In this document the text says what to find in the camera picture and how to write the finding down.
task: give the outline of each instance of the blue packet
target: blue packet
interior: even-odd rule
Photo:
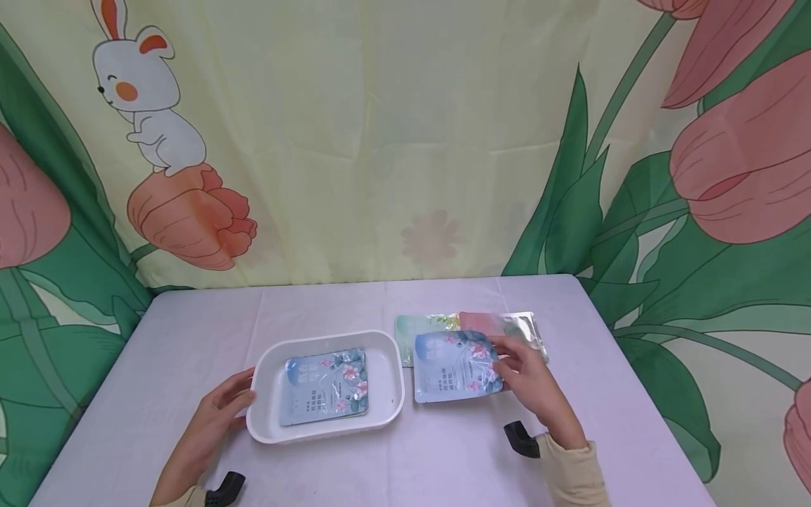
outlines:
[[[417,335],[434,331],[458,331],[459,315],[456,313],[399,315],[394,321],[394,329],[402,365],[413,367],[414,340]]]
[[[369,410],[363,349],[288,359],[285,378],[281,426],[361,415]]]
[[[449,402],[498,393],[504,387],[493,371],[499,355],[478,331],[442,331],[414,341],[414,399]]]

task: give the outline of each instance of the beige sleeve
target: beige sleeve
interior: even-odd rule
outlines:
[[[205,491],[200,486],[192,486],[176,501],[160,507],[205,507]]]
[[[555,507],[611,507],[594,442],[586,449],[566,450],[548,433],[537,440]]]

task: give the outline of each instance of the white rabbit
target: white rabbit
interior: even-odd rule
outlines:
[[[174,49],[157,27],[126,39],[127,5],[124,0],[91,0],[99,25],[107,36],[93,50],[98,91],[133,130],[127,140],[137,143],[155,172],[166,176],[205,161],[200,133],[172,108],[180,102],[180,88],[165,60]]]

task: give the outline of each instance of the white tablecloth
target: white tablecloth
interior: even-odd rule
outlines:
[[[550,368],[599,461],[615,507],[714,503],[574,277],[394,281],[172,292],[158,297],[35,496],[32,507],[148,504],[199,399],[273,343],[383,329],[400,314],[535,312]],[[550,505],[538,460],[502,427],[542,428],[511,393],[421,406],[388,427],[268,446],[225,446],[208,488],[247,477],[237,505]]]

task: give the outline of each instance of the black clamp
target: black clamp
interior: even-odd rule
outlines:
[[[242,491],[245,475],[237,472],[228,472],[222,480],[220,488],[205,494],[205,507],[227,507],[233,504]]]
[[[524,428],[521,421],[512,421],[510,424],[504,426],[504,433],[507,434],[510,447],[521,456],[528,458],[540,459],[541,449],[538,447],[538,441],[530,436]]]

